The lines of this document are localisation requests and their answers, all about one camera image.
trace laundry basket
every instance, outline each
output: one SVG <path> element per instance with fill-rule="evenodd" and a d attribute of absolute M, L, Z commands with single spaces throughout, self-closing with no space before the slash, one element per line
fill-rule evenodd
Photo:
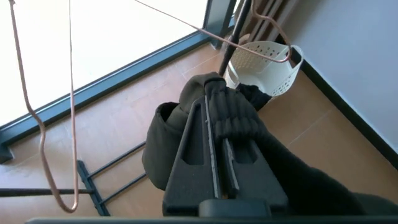
<path fill-rule="evenodd" d="M 289 48 L 286 45 L 271 41 L 258 41 L 244 44 L 243 47 L 267 55 L 276 60 L 286 57 Z M 301 55 L 301 61 L 294 68 L 289 61 L 277 63 L 241 49 L 236 49 L 228 64 L 225 74 L 226 85 L 236 88 L 239 83 L 256 85 L 263 93 L 279 96 L 285 93 L 293 84 L 300 66 L 303 63 L 303 53 L 300 47 L 292 45 Z"/>

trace black garment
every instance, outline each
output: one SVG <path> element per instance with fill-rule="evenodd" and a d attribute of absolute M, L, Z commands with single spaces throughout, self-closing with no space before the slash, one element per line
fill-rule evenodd
<path fill-rule="evenodd" d="M 268 132 L 250 102 L 240 92 L 227 88 L 217 73 L 191 78 L 181 92 L 179 104 L 164 103 L 156 109 L 142 162 L 157 188 L 166 188 L 191 105 L 203 95 L 208 97 L 216 147 L 224 138 L 254 139 L 295 214 L 373 214 L 362 206 L 363 200 L 357 195 L 324 172 L 309 167 L 283 146 Z M 390 213 L 398 213 L 395 205 L 389 209 Z"/>
<path fill-rule="evenodd" d="M 247 99 L 248 102 L 253 105 L 256 111 L 259 111 L 272 98 L 267 93 L 260 91 L 258 86 L 255 85 L 245 85 L 240 83 L 238 87 L 236 87 L 236 90 L 243 94 L 245 99 Z"/>

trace clothes hanger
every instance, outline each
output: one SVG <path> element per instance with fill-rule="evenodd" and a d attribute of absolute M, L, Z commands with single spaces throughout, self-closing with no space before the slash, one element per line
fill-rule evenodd
<path fill-rule="evenodd" d="M 226 42 L 227 44 L 230 44 L 236 48 L 245 50 L 249 53 L 252 53 L 254 55 L 257 55 L 259 57 L 265 58 L 267 60 L 271 60 L 273 62 L 277 62 L 277 63 L 283 63 L 288 61 L 288 59 L 290 58 L 290 56 L 292 55 L 292 47 L 291 44 L 286 36 L 286 34 L 283 32 L 283 30 L 278 26 L 278 24 L 276 23 L 275 20 L 273 20 L 272 18 L 268 17 L 268 16 L 262 16 L 259 15 L 255 8 L 254 8 L 254 0 L 252 0 L 251 3 L 251 10 L 252 10 L 252 15 L 255 18 L 258 19 L 266 19 L 268 21 L 271 22 L 271 24 L 277 28 L 277 30 L 279 31 L 279 33 L 281 34 L 281 36 L 284 38 L 285 42 L 287 43 L 287 46 L 289 48 L 288 54 L 286 56 L 286 58 L 282 59 L 282 60 L 275 60 L 273 58 L 270 58 L 266 55 L 262 55 L 259 54 L 255 51 L 246 49 L 238 44 L 235 44 L 233 42 L 230 42 L 229 40 L 226 40 L 222 37 L 218 37 L 217 35 L 214 35 L 204 29 L 201 29 L 199 27 L 196 27 L 194 25 L 191 25 L 181 19 L 178 19 L 174 16 L 171 16 L 170 14 L 167 14 L 166 12 L 163 12 L 161 10 L 158 10 L 152 6 L 149 6 L 147 4 L 144 4 L 143 2 L 140 2 L 138 0 L 136 0 L 138 3 L 141 3 L 153 10 L 156 10 L 158 12 L 161 12 L 167 16 L 170 16 L 180 22 L 185 23 L 186 25 L 191 26 L 192 28 L 199 30 L 200 32 L 203 32 L 215 39 L 218 39 L 222 42 Z M 68 0 L 68 12 L 69 12 L 69 44 L 70 44 L 70 114 L 71 114 L 71 123 L 72 123 L 72 152 L 73 152 L 73 189 L 74 189 L 74 203 L 72 205 L 72 207 L 68 207 L 64 201 L 62 200 L 61 196 L 60 196 L 60 191 L 57 188 L 57 185 L 53 179 L 50 167 L 49 167 L 49 163 L 48 160 L 45 156 L 44 153 L 44 142 L 45 142 L 45 133 L 46 133 L 46 128 L 45 125 L 43 123 L 43 121 L 39 118 L 39 116 L 37 116 L 36 112 L 32 109 L 30 102 L 29 102 L 29 97 L 27 94 L 27 88 L 26 88 L 26 82 L 25 82 L 25 73 L 24 73 L 24 67 L 23 67 L 23 63 L 22 63 L 22 54 L 21 54 L 21 48 L 19 45 L 19 38 L 18 38 L 18 32 L 17 32 L 17 25 L 16 25 L 16 19 L 15 19 L 15 14 L 14 14 L 14 4 L 15 1 L 14 0 L 9 0 L 10 3 L 10 10 L 11 10 L 11 20 L 12 20 L 12 28 L 14 31 L 14 39 L 15 39 L 15 45 L 16 45 L 16 52 L 17 52 L 17 59 L 18 59 L 18 66 L 19 66 L 19 74 L 21 76 L 21 83 L 22 83 L 22 91 L 24 93 L 24 101 L 25 101 L 25 105 L 26 108 L 28 110 L 28 112 L 32 115 L 32 117 L 36 120 L 37 124 L 39 125 L 40 128 L 40 143 L 39 143 L 39 152 L 40 152 L 40 158 L 42 160 L 42 165 L 43 165 L 43 170 L 44 170 L 44 174 L 47 178 L 47 181 L 49 183 L 51 192 L 53 194 L 53 196 L 55 197 L 55 200 L 57 201 L 58 205 L 60 206 L 60 208 L 68 213 L 73 213 L 74 211 L 76 211 L 77 207 L 78 207 L 78 201 L 79 201 L 79 189 L 78 189 L 78 173 L 77 173 L 77 148 L 76 148 L 76 130 L 75 130 L 75 98 L 74 98 L 74 89 L 73 89 L 73 65 L 72 65 L 72 23 L 71 23 L 71 0 Z"/>

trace black baseboard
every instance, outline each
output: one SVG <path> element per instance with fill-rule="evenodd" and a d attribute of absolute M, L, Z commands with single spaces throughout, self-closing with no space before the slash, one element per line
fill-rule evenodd
<path fill-rule="evenodd" d="M 284 44 L 279 35 L 276 42 Z M 294 50 L 292 60 L 298 63 L 300 54 Z M 300 67 L 307 77 L 322 91 L 322 93 L 341 111 L 358 131 L 398 170 L 398 154 L 390 147 L 364 119 L 362 119 L 341 96 L 319 75 L 319 73 L 304 59 Z"/>

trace drying rack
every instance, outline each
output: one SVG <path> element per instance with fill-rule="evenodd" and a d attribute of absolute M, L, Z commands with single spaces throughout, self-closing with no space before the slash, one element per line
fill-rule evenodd
<path fill-rule="evenodd" d="M 246 20 L 246 17 L 249 14 L 251 8 L 251 1 L 244 1 L 241 12 L 238 16 L 238 19 L 236 21 L 236 24 L 234 25 L 234 29 L 232 31 L 231 39 L 230 41 L 232 43 L 237 44 L 239 41 L 239 34 L 241 33 L 241 30 L 244 25 L 244 21 Z M 226 68 L 228 66 L 228 62 L 231 60 L 231 57 L 235 51 L 236 47 L 232 45 L 228 45 L 224 54 L 224 59 L 220 65 L 220 70 L 219 70 L 219 75 L 223 76 L 223 74 L 226 71 Z M 95 183 L 94 183 L 94 178 L 98 175 L 100 175 L 102 172 L 104 172 L 106 169 L 110 168 L 111 166 L 117 164 L 124 158 L 128 157 L 129 155 L 133 154 L 137 150 L 143 148 L 145 146 L 146 142 L 142 142 L 135 146 L 134 148 L 128 150 L 124 154 L 120 155 L 119 157 L 113 159 L 109 163 L 105 164 L 104 166 L 100 167 L 96 171 L 93 172 L 88 172 L 85 163 L 81 160 L 78 160 L 78 173 L 81 177 L 82 182 L 84 183 L 86 189 L 80 189 L 79 194 L 89 194 L 95 208 L 97 209 L 97 212 L 101 216 L 111 216 L 109 213 L 108 209 L 106 208 L 106 203 L 109 202 L 112 198 L 115 198 L 119 194 L 123 193 L 125 190 L 127 190 L 129 187 L 146 177 L 146 174 L 143 173 L 130 181 L 128 184 L 125 186 L 121 187 L 119 190 L 115 191 L 111 195 L 107 196 L 106 198 L 103 198 L 100 195 L 100 192 L 98 191 Z M 74 190 L 73 189 L 59 189 L 59 193 L 62 195 L 65 194 L 73 194 Z M 0 197 L 23 197 L 23 196 L 41 196 L 41 195 L 52 195 L 52 192 L 50 189 L 0 189 Z"/>

